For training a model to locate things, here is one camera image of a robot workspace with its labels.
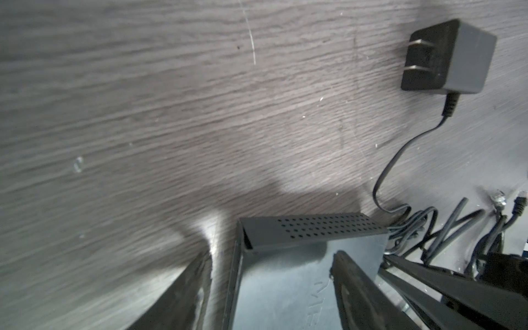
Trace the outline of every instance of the adapter body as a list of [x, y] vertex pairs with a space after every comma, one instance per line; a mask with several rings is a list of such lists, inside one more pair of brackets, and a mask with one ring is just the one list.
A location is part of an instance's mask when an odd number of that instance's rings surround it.
[[484, 87], [497, 37], [451, 20], [411, 35], [401, 88], [438, 94], [478, 93]]

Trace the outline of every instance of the gray wooden surface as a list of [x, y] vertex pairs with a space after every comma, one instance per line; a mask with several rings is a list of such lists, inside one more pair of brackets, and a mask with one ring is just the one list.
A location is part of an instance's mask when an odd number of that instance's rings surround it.
[[[240, 216], [389, 221], [373, 183], [444, 101], [400, 90], [406, 42], [449, 18], [499, 37], [486, 87], [380, 197], [440, 223], [463, 196], [464, 213], [489, 190], [511, 201], [527, 187], [527, 16], [525, 0], [2, 1], [2, 328], [122, 329], [207, 246], [215, 328]], [[437, 263], [461, 267], [483, 227]]]

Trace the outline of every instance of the metal prong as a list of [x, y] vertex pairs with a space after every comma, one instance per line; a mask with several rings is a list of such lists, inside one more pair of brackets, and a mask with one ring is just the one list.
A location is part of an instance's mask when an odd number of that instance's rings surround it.
[[431, 69], [426, 68], [426, 67], [420, 67], [419, 65], [410, 65], [408, 67], [404, 67], [403, 70], [404, 71], [407, 71], [407, 70], [420, 70], [420, 71], [432, 72]]
[[413, 46], [413, 45], [423, 45], [423, 46], [429, 46], [429, 47], [435, 46], [435, 44], [433, 44], [432, 42], [426, 41], [424, 39], [416, 39], [416, 40], [410, 41], [407, 46]]

